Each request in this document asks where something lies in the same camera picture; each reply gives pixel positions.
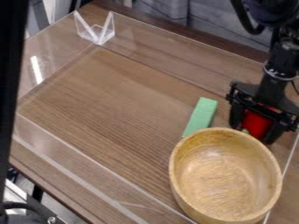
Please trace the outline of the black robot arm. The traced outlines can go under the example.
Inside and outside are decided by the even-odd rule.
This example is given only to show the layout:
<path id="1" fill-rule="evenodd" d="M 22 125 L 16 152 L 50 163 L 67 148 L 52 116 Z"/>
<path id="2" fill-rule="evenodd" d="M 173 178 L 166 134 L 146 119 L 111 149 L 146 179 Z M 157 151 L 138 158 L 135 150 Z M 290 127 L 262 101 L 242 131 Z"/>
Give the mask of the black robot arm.
<path id="1" fill-rule="evenodd" d="M 246 130 L 263 144 L 273 144 L 299 128 L 299 105 L 286 87 L 299 78 L 299 0 L 230 0 L 249 33 L 273 30 L 269 58 L 258 84 L 230 83 L 229 124 Z"/>

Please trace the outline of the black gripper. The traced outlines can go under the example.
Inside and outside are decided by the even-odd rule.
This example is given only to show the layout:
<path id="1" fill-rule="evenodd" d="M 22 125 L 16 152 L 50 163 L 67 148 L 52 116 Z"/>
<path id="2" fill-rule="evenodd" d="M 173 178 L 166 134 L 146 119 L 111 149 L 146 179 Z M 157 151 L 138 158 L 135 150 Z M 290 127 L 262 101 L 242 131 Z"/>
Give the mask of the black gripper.
<path id="1" fill-rule="evenodd" d="M 278 101 L 259 97 L 259 88 L 261 85 L 239 81 L 230 83 L 230 92 L 226 96 L 231 105 L 229 124 L 233 129 L 239 130 L 246 111 L 257 112 L 274 122 L 263 138 L 265 144 L 273 144 L 286 131 L 297 130 L 299 106 L 285 95 Z"/>

